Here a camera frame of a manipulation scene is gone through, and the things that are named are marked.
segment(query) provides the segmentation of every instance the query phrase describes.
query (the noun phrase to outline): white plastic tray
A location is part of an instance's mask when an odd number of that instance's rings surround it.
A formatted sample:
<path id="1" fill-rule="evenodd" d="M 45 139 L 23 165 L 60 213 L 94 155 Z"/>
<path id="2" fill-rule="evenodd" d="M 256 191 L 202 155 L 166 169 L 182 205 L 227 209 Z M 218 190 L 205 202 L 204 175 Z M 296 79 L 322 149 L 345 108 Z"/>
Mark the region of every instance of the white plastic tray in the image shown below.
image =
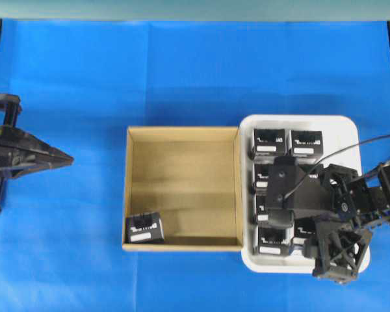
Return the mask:
<path id="1" fill-rule="evenodd" d="M 251 148 L 250 142 L 254 128 L 285 129 L 286 131 L 291 129 L 322 131 L 325 156 L 357 143 L 357 127 L 347 117 L 329 115 L 251 115 L 243 119 L 240 124 L 241 187 L 244 212 L 242 260 L 250 270 L 255 272 L 312 273 L 315 260 L 305 258 L 300 250 L 295 251 L 288 257 L 253 253 L 256 225 L 251 221 L 254 215 L 253 196 L 248 191 L 251 183 L 249 173 L 251 173 L 253 161 L 249 158 L 248 151 Z M 354 168 L 361 174 L 361 158 L 358 147 L 333 156 L 326 162 L 323 162 L 324 166 L 331 163 Z M 364 271 L 368 267 L 369 262 L 370 250 L 368 249 L 359 271 Z"/>

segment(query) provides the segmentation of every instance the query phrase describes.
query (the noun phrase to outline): white label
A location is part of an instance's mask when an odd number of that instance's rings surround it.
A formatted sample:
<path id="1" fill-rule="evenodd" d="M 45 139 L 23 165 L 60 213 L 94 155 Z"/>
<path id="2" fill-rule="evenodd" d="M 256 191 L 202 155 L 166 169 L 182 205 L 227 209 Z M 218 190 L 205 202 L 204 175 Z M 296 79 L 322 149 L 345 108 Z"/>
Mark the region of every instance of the white label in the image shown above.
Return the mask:
<path id="1" fill-rule="evenodd" d="M 267 214 L 258 214 L 257 215 L 257 221 L 267 221 L 268 215 Z"/>
<path id="2" fill-rule="evenodd" d="M 256 187 L 267 187 L 267 182 L 256 182 L 255 183 Z"/>
<path id="3" fill-rule="evenodd" d="M 258 146 L 257 151 L 276 151 L 275 146 Z"/>
<path id="4" fill-rule="evenodd" d="M 314 144 L 314 145 L 320 145 L 320 140 L 316 140 L 314 142 L 300 142 L 299 140 L 295 140 L 294 141 L 296 144 L 300 145 L 300 144 Z"/>
<path id="5" fill-rule="evenodd" d="M 143 241 L 144 239 L 150 239 L 150 238 L 151 238 L 151 233 L 146 232 L 146 233 L 131 235 L 130 241 L 137 242 L 137 241 Z"/>
<path id="6" fill-rule="evenodd" d="M 156 228 L 157 228 L 157 223 L 155 222 L 151 226 L 147 226 L 147 227 L 136 228 L 135 226 L 132 226 L 130 227 L 130 230 L 134 233 L 134 232 L 146 231 L 148 229 L 156 229 Z"/>
<path id="7" fill-rule="evenodd" d="M 293 237 L 293 244 L 303 245 L 305 244 L 305 239 L 302 237 Z"/>
<path id="8" fill-rule="evenodd" d="M 313 154 L 313 148 L 294 148 L 293 153 L 297 154 Z"/>
<path id="9" fill-rule="evenodd" d="M 279 248 L 273 248 L 273 247 L 260 247 L 260 254 L 272 254 L 272 255 L 279 255 L 281 253 Z"/>
<path id="10" fill-rule="evenodd" d="M 259 137 L 257 138 L 257 140 L 258 140 L 260 143 L 268 142 L 268 141 L 266 141 L 266 140 L 261 140 Z M 276 142 L 277 142 L 277 143 L 283 143 L 283 138 L 281 138 L 281 137 L 276 138 Z"/>
<path id="11" fill-rule="evenodd" d="M 303 234 L 312 234 L 312 232 L 304 231 L 302 226 L 298 226 L 298 231 Z"/>

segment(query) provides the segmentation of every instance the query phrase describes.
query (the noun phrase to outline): black cable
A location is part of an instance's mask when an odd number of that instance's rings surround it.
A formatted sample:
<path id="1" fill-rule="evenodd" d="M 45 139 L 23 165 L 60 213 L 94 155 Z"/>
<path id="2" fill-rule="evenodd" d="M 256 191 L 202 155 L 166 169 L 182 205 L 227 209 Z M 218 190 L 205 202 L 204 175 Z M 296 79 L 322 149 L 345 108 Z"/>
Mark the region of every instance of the black cable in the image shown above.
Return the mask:
<path id="1" fill-rule="evenodd" d="M 369 138 L 368 140 L 364 140 L 364 141 L 361 141 L 361 142 L 358 142 L 356 144 L 352 144 L 352 145 L 349 145 L 347 146 L 346 148 L 341 148 L 321 159 L 319 159 L 313 166 L 311 169 L 309 169 L 305 175 L 299 180 L 299 182 L 297 182 L 297 184 L 290 190 L 288 191 L 288 193 L 286 193 L 285 197 L 284 197 L 284 200 L 286 200 L 290 195 L 292 195 L 293 193 L 296 192 L 297 189 L 299 189 L 300 185 L 302 185 L 302 183 L 305 181 L 305 178 L 322 162 L 322 161 L 325 161 L 326 159 L 332 157 L 332 156 L 335 156 L 335 155 L 338 155 L 346 150 L 349 150 L 351 148 L 354 148 L 356 146 L 360 146 L 360 145 L 363 145 L 363 144 L 367 144 L 367 143 L 371 143 L 371 142 L 374 142 L 374 141 L 377 141 L 377 140 L 383 140 L 385 138 L 390 138 L 390 134 L 389 135 L 380 135 L 380 136 L 376 136 L 374 138 Z"/>

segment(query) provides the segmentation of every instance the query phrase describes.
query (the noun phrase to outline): cardboard box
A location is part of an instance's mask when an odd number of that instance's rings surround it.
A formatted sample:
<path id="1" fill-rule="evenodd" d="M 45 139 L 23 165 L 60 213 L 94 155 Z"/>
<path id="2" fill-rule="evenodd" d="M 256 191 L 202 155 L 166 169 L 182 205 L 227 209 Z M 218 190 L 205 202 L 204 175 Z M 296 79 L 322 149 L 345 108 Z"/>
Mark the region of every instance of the cardboard box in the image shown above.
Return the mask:
<path id="1" fill-rule="evenodd" d="M 242 248 L 239 131 L 236 127 L 129 127 L 124 218 L 158 212 L 164 244 L 125 250 Z"/>

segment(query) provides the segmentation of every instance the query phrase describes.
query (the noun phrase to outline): blue table surface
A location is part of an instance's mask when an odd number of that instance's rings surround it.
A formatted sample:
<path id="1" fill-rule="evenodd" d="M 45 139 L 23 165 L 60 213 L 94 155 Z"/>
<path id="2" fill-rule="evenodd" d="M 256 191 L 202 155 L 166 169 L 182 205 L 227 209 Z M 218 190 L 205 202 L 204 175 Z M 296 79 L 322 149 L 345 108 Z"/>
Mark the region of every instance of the blue table surface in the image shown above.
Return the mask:
<path id="1" fill-rule="evenodd" d="M 0 311 L 390 311 L 390 227 L 345 286 L 257 274 L 240 253 L 121 247 L 128 125 L 238 125 L 249 114 L 342 114 L 390 133 L 385 22 L 5 20 L 0 92 L 18 126 L 75 157 L 9 181 L 0 214 Z M 361 148 L 363 171 L 390 139 Z"/>

